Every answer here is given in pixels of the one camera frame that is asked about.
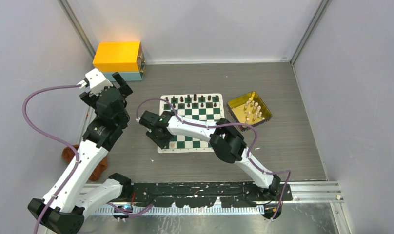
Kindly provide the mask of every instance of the tray of chess pieces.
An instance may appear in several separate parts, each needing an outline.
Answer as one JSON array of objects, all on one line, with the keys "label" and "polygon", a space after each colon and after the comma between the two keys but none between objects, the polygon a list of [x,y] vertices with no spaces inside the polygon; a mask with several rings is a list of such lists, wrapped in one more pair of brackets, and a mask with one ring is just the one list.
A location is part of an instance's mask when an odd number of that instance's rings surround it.
[{"label": "tray of chess pieces", "polygon": [[[230,100],[227,111],[233,120],[257,127],[272,118],[272,113],[256,92],[250,92]],[[242,132],[249,130],[246,126],[238,127]]]}]

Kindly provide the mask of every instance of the chessboard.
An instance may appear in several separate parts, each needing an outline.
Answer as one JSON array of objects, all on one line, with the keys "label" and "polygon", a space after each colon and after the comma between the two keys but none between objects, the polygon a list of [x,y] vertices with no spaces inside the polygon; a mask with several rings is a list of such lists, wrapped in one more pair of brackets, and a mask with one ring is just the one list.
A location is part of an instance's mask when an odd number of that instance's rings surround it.
[{"label": "chessboard", "polygon": [[[217,122],[224,118],[223,96],[221,94],[163,95],[161,99],[170,102],[178,115],[207,122]],[[170,111],[168,104],[160,101],[159,114]],[[157,147],[159,153],[213,152],[208,142],[189,136],[174,136],[164,148]]]}]

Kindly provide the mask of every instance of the gray wall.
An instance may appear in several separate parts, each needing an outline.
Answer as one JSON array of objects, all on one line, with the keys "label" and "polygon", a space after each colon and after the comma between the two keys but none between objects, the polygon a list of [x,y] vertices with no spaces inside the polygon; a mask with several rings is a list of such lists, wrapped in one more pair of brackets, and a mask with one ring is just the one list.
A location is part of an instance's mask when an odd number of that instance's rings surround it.
[{"label": "gray wall", "polygon": [[290,60],[321,0],[69,0],[96,49],[140,40],[149,62]]},{"label": "gray wall", "polygon": [[357,233],[394,233],[394,0],[332,1],[295,64]]},{"label": "gray wall", "polygon": [[[31,233],[28,202],[42,197],[65,168],[64,146],[26,124],[23,100],[43,87],[76,84],[91,61],[57,1],[0,1],[0,233]],[[30,118],[77,143],[87,110],[79,93],[41,94],[29,103]]]}]

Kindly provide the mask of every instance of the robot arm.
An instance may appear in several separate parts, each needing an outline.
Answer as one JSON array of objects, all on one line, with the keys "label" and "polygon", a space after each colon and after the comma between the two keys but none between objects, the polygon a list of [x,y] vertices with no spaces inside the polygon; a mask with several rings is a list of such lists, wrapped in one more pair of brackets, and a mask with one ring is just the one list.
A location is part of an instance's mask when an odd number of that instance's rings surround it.
[{"label": "robot arm", "polygon": [[[247,157],[249,149],[243,141],[244,137],[234,126],[209,128],[230,123],[228,120],[222,118],[219,122],[203,122],[184,117],[180,119],[169,111],[164,111],[160,116],[145,111],[139,123],[148,129],[146,135],[160,148],[168,145],[173,135],[185,135],[209,142],[219,159],[236,164],[253,179],[258,187],[264,188],[265,192],[274,197],[278,195],[280,178],[261,172],[249,161]],[[204,125],[206,128],[193,126],[193,124]],[[271,172],[252,153],[249,153],[249,157],[261,170]]]},{"label": "robot arm", "polygon": [[112,149],[122,130],[127,127],[130,117],[125,109],[125,98],[132,93],[131,88],[118,73],[113,74],[113,77],[120,85],[119,88],[112,85],[98,69],[88,72],[85,76],[79,84],[82,85],[81,88],[89,86],[91,91],[83,92],[80,98],[95,109],[97,116],[82,136],[83,140],[78,148],[79,162],[74,157],[43,199],[33,198],[28,205],[28,210],[37,219],[55,191],[71,173],[75,163],[78,163],[72,177],[42,217],[41,224],[59,234],[77,233],[84,219],[97,208],[110,200],[127,198],[133,189],[130,179],[115,173],[101,186],[79,195],[91,173]]}]

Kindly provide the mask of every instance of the gray floor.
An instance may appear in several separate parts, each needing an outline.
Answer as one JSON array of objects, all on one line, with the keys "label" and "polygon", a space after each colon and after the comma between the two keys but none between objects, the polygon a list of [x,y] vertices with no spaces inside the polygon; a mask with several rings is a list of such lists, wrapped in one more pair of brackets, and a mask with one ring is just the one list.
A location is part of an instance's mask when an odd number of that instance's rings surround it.
[{"label": "gray floor", "polygon": [[[148,98],[221,93],[226,104],[250,91],[256,91],[273,114],[257,127],[255,148],[260,149],[254,151],[255,157],[269,170],[291,169],[291,180],[326,179],[289,63],[149,65],[144,81],[129,85],[134,91],[127,99],[131,121],[108,155],[109,167],[99,182],[115,172],[135,182],[250,180],[239,167],[222,162],[214,153],[157,153],[145,128],[134,120],[138,105]],[[158,113],[158,107],[158,101],[150,101],[139,113]],[[251,131],[243,135],[247,143],[253,140]]]}]

